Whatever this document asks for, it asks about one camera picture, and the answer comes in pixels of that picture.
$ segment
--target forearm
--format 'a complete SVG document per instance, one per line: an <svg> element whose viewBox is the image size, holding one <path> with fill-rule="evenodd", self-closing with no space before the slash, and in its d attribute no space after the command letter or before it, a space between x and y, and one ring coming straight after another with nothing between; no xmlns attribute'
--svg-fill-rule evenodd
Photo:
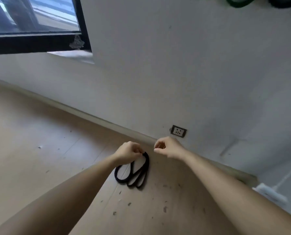
<svg viewBox="0 0 291 235"><path fill-rule="evenodd" d="M69 234L115 167L109 156L73 176L7 220L0 234Z"/></svg>
<svg viewBox="0 0 291 235"><path fill-rule="evenodd" d="M291 215L206 159L189 151L183 161L193 170L235 227L245 235L291 235Z"/></svg>

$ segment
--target green object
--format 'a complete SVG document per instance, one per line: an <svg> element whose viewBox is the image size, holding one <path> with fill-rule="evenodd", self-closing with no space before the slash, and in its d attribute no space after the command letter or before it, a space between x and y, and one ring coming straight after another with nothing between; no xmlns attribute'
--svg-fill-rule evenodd
<svg viewBox="0 0 291 235"><path fill-rule="evenodd" d="M233 0L226 0L229 5L231 5L234 8L241 8L249 5L254 0L245 0L245 1L233 1Z"/></svg>

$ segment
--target white wall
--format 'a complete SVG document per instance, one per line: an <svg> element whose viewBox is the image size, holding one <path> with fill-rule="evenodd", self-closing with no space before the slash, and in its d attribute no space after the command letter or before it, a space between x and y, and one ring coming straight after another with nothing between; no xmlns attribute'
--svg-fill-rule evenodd
<svg viewBox="0 0 291 235"><path fill-rule="evenodd" d="M291 157L291 9L81 2L96 65L4 55L0 79L154 138L186 128L191 150L249 173Z"/></svg>
<svg viewBox="0 0 291 235"><path fill-rule="evenodd" d="M258 176L259 181L268 186L275 186L281 179L291 170L291 160L280 163ZM288 213L291 213L291 177L278 189L278 193L284 195L288 199L288 204L284 208Z"/></svg>

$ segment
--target electrical outlet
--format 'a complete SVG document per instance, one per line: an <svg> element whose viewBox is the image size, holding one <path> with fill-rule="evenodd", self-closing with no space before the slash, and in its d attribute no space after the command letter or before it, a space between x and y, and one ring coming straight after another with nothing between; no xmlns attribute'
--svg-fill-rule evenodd
<svg viewBox="0 0 291 235"><path fill-rule="evenodd" d="M174 134L176 136L179 137L184 137L186 135L187 130L184 128L180 128L178 126L173 125L173 127L171 128L171 134Z"/></svg>

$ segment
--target window glass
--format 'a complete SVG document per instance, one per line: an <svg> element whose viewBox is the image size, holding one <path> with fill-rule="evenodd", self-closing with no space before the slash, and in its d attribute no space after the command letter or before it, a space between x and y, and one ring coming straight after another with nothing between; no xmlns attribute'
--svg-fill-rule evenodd
<svg viewBox="0 0 291 235"><path fill-rule="evenodd" d="M0 0L0 34L80 31L72 0Z"/></svg>

